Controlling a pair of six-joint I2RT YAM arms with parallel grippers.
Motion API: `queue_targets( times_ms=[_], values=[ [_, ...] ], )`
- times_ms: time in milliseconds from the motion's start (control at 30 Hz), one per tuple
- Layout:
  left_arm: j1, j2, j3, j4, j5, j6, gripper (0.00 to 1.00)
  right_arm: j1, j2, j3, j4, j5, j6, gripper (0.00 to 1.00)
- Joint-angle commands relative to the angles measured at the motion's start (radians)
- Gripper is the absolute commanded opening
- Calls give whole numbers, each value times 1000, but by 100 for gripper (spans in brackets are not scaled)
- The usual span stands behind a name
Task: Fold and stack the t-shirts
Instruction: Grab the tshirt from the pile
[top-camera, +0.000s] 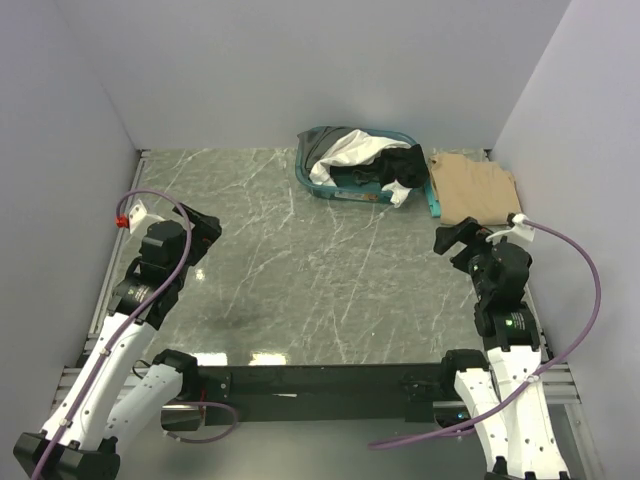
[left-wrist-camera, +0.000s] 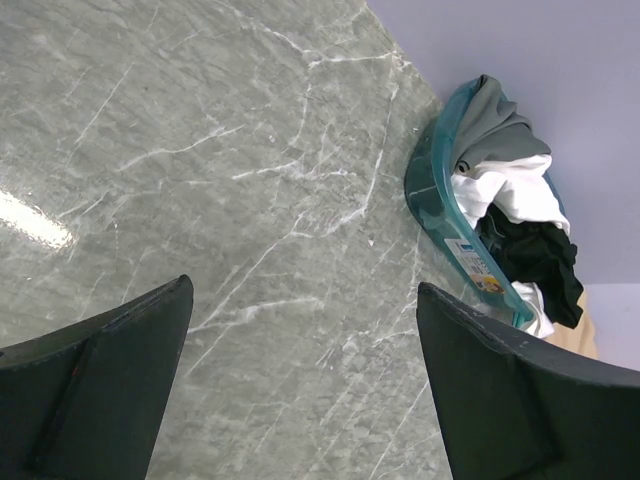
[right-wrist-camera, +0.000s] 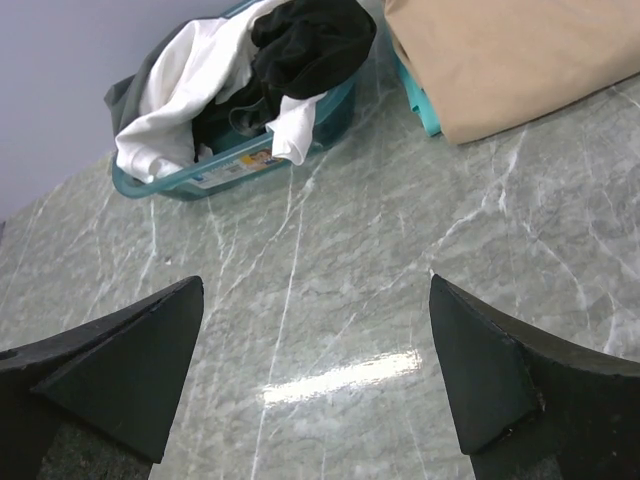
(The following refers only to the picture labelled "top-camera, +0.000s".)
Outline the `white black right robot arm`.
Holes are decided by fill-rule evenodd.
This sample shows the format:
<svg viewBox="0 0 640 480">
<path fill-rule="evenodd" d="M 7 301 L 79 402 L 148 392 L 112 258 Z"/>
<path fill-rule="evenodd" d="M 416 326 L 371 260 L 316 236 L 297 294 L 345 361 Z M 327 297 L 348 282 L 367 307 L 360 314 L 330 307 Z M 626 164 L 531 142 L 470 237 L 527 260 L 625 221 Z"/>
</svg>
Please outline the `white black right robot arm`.
<svg viewBox="0 0 640 480">
<path fill-rule="evenodd" d="M 537 372 L 543 363 L 537 323 L 524 300 L 532 258 L 507 232 L 471 217 L 437 228 L 433 250 L 443 255 L 457 243 L 464 247 L 450 262 L 472 280 L 484 349 L 447 352 L 440 390 L 461 398 L 475 420 L 487 478 L 568 479 Z"/>
</svg>

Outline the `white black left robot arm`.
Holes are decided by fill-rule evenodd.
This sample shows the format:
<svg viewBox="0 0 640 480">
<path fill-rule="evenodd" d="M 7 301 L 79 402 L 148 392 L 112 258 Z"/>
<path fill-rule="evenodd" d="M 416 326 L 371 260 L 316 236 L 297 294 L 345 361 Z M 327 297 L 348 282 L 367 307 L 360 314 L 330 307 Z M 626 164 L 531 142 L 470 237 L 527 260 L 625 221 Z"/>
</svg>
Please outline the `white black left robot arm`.
<svg viewBox="0 0 640 480">
<path fill-rule="evenodd" d="M 36 479 L 113 479 L 134 438 L 172 400 L 201 390 L 195 357 L 166 350 L 132 390 L 130 372 L 178 301 L 189 268 L 222 234 L 215 216 L 181 204 L 182 225 L 141 201 L 116 219 L 141 240 L 138 256 L 113 290 L 99 338 L 74 384 L 38 433 L 23 433 L 14 456 Z"/>
</svg>

